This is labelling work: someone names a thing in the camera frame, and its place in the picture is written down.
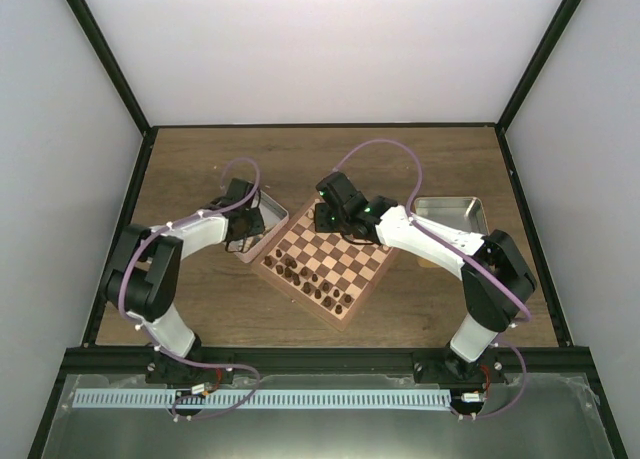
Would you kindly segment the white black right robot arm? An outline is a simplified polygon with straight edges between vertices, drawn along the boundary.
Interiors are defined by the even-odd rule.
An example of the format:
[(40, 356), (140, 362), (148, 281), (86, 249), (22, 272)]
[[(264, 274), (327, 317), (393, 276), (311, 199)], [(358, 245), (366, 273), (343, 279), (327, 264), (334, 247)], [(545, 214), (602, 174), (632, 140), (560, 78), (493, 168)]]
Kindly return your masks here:
[(323, 178), (316, 191), (321, 198), (314, 218), (317, 231), (409, 252), (461, 281), (466, 316), (444, 354), (445, 372), (451, 379), (471, 379), (498, 335), (531, 319), (525, 303), (537, 282), (506, 232), (466, 232), (421, 217), (384, 196), (368, 200), (339, 171)]

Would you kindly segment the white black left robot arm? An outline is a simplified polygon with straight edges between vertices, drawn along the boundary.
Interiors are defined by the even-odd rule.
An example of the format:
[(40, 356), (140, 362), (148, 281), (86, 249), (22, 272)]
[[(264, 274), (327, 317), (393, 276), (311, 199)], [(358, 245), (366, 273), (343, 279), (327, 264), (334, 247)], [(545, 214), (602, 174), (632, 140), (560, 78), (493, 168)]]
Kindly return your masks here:
[(263, 233), (260, 203), (257, 184), (234, 178), (224, 195), (192, 215), (154, 227), (130, 224), (117, 241), (99, 294), (170, 357), (169, 370), (181, 382), (194, 382), (211, 367), (199, 336), (174, 305), (181, 262), (210, 246), (229, 248)]

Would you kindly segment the wooden chess board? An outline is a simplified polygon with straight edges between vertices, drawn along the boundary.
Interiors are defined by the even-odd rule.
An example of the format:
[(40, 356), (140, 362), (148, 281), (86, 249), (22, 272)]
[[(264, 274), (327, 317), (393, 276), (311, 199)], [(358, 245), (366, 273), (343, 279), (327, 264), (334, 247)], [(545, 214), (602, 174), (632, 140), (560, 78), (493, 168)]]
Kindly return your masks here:
[[(319, 202), (317, 196), (310, 198), (256, 257), (252, 269), (309, 313), (343, 331), (374, 292), (399, 251), (384, 245), (356, 245), (337, 233), (316, 232), (314, 221), (307, 214)], [(279, 260), (275, 257), (276, 249), (283, 253)], [(267, 256), (274, 261), (272, 268), (264, 265)], [(284, 276), (286, 267), (291, 268), (293, 275), (299, 275), (299, 286), (293, 284), (293, 275)], [(309, 294), (302, 291), (305, 282), (311, 286)], [(316, 289), (322, 291), (319, 300), (314, 298)], [(333, 297), (335, 289), (342, 292), (339, 299)], [(352, 297), (350, 304), (343, 302), (345, 295)], [(335, 301), (331, 310), (321, 305), (326, 296)], [(334, 312), (337, 304), (343, 307), (340, 315)]]

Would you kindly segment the pink metal tin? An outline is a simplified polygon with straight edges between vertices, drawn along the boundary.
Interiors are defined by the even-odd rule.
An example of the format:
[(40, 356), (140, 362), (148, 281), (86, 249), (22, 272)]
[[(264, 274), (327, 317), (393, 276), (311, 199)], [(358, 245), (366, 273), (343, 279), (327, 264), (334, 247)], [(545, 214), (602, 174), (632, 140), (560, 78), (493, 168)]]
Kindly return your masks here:
[(230, 251), (243, 263), (252, 262), (289, 221), (289, 212), (266, 192), (260, 192), (252, 207), (258, 207), (265, 230), (246, 240), (235, 241)]

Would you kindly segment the yellow bear tin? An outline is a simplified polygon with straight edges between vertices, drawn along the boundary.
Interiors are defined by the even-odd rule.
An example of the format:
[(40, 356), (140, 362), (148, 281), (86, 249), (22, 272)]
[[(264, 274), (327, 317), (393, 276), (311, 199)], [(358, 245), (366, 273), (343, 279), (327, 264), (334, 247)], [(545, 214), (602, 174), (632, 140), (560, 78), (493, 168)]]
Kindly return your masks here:
[(413, 210), (421, 217), (453, 229), (487, 235), (489, 228), (478, 197), (417, 197)]

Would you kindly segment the black aluminium frame rail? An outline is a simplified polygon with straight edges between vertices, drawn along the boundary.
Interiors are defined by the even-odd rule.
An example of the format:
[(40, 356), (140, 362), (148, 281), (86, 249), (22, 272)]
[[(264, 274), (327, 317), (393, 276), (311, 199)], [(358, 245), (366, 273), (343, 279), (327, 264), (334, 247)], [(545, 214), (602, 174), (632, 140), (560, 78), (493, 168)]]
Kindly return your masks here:
[[(595, 369), (587, 347), (524, 347), (519, 350), (530, 372), (578, 372)], [(427, 376), (444, 372), (446, 348), (239, 348), (205, 347), (201, 360), (218, 369), (234, 364), (276, 374), (390, 373)], [(60, 371), (69, 374), (151, 374), (161, 382), (185, 382), (204, 370), (188, 366), (143, 346), (91, 346), (66, 350)]]

